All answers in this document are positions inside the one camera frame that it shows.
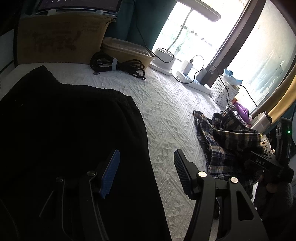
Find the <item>tan container lid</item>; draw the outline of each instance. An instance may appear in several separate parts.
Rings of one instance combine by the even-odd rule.
[[[104,38],[102,42],[102,46],[104,48],[110,48],[113,50],[117,50],[123,53],[129,53],[136,56],[146,57],[146,58],[154,58],[155,55],[149,52],[146,48],[141,45],[133,44],[128,41],[115,39],[115,38]]]

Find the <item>plastic food container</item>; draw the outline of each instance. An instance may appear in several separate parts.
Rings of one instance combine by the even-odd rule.
[[[145,66],[144,69],[146,69],[155,58],[155,55],[150,53],[143,46],[115,38],[104,38],[102,50],[121,63],[131,59],[138,59]]]

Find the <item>black cloth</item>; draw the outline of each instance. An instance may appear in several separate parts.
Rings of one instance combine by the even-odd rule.
[[[262,221],[270,241],[295,240],[296,198],[294,205],[276,217],[268,217]]]
[[[112,148],[120,164],[101,206],[110,240],[171,240],[132,97],[61,84],[41,66],[4,96],[0,112],[0,197],[21,240],[58,240],[38,217],[53,180],[95,169]]]

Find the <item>hand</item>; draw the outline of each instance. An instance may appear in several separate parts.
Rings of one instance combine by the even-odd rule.
[[[264,176],[259,178],[254,206],[262,220],[277,217],[287,212],[293,205],[293,194],[290,183],[266,183]]]

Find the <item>lamp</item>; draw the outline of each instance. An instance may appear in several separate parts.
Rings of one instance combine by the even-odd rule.
[[[173,46],[173,44],[177,41],[178,37],[180,36],[183,27],[187,21],[187,18],[189,17],[190,13],[195,10],[197,12],[199,12],[201,15],[203,15],[204,17],[206,17],[207,19],[209,19],[212,22],[216,22],[221,18],[221,15],[215,11],[214,9],[212,9],[209,5],[205,4],[204,2],[202,2],[201,0],[176,0],[188,7],[190,7],[190,11],[187,14],[183,25],[181,26],[181,29],[176,37],[176,39],[174,40],[174,42],[169,46],[169,48],[163,49],[163,48],[157,48],[155,50],[155,55],[158,56],[155,58],[155,60],[153,60],[149,66],[161,73],[164,73],[166,75],[171,75],[172,74],[172,70],[171,67],[174,64],[176,57],[173,56],[173,54],[171,52],[169,52],[168,50]]]
[[[192,8],[212,22],[217,22],[221,18],[221,15],[216,10],[201,0],[177,0],[177,2]]]

